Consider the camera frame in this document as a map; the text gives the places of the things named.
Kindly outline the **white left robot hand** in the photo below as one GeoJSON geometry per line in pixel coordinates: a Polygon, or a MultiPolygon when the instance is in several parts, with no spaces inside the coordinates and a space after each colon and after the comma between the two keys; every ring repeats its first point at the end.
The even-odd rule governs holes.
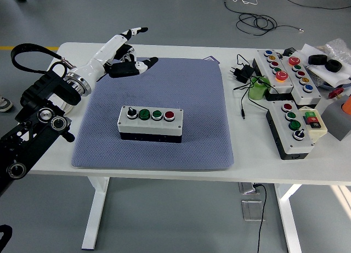
{"type": "Polygon", "coordinates": [[[127,42],[133,36],[147,30],[147,27],[136,27],[115,35],[93,55],[86,65],[70,70],[66,78],[91,83],[105,75],[119,78],[144,73],[158,62],[158,58],[137,61],[134,48],[127,42]]]}

